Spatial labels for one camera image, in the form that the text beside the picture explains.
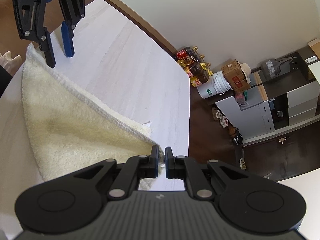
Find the gray gripper base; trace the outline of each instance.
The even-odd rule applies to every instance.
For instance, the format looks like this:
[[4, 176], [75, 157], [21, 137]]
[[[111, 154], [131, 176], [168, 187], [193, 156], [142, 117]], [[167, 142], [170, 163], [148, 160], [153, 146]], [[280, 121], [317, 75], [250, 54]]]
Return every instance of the gray gripper base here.
[[279, 236], [242, 232], [225, 222], [212, 204], [186, 191], [134, 191], [122, 201], [109, 202], [91, 224], [63, 235], [22, 232], [17, 240], [294, 240], [296, 231]]

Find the white remote control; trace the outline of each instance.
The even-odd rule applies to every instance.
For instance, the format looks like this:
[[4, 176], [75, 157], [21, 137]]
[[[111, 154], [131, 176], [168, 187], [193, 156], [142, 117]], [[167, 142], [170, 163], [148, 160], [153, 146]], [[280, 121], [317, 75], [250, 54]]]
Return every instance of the white remote control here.
[[313, 56], [313, 57], [307, 58], [307, 59], [306, 59], [306, 63], [310, 63], [310, 62], [313, 62], [313, 61], [315, 61], [315, 60], [317, 60], [317, 57], [316, 57], [316, 56]]

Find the hat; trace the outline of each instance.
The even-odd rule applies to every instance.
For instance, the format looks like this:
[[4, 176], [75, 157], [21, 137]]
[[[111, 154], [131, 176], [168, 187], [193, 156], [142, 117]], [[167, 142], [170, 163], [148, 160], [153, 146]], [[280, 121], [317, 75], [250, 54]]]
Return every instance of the hat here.
[[249, 67], [249, 65], [247, 63], [240, 64], [240, 67], [245, 75], [245, 79], [247, 80], [247, 83], [250, 84], [251, 80], [250, 80], [249, 76], [251, 74], [251, 68]]

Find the bottle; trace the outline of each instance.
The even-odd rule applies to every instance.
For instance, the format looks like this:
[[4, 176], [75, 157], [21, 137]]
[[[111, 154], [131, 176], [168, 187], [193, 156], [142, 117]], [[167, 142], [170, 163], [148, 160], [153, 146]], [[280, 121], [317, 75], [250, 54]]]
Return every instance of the bottle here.
[[192, 62], [194, 62], [194, 57], [193, 56], [187, 56], [187, 57], [183, 57], [182, 59], [179, 59], [177, 61], [177, 63], [181, 66], [181, 67], [186, 67], [188, 65], [190, 65]]
[[194, 61], [197, 62], [197, 63], [204, 62], [203, 58], [204, 58], [204, 55], [200, 55], [200, 56], [199, 55], [194, 55]]
[[200, 63], [200, 65], [203, 67], [203, 69], [208, 70], [210, 69], [211, 63]]
[[174, 54], [173, 59], [175, 61], [178, 61], [183, 57], [194, 56], [195, 54], [197, 54], [197, 49], [198, 47], [185, 47], [184, 49], [180, 50], [178, 53]]
[[200, 76], [190, 78], [190, 82], [194, 87], [198, 87], [201, 84], [207, 83], [212, 74], [213, 73], [210, 70], [203, 70]]
[[204, 71], [203, 67], [199, 63], [193, 63], [183, 69], [189, 76], [189, 78], [201, 76]]

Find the yellow towel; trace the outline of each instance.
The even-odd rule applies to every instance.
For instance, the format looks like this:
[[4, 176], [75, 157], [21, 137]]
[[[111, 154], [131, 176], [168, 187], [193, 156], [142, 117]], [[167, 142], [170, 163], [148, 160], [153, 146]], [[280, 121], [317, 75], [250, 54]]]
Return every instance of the yellow towel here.
[[107, 158], [123, 163], [131, 156], [149, 155], [152, 145], [158, 145], [149, 138], [147, 127], [49, 68], [32, 44], [23, 64], [22, 102], [30, 144], [45, 181]]

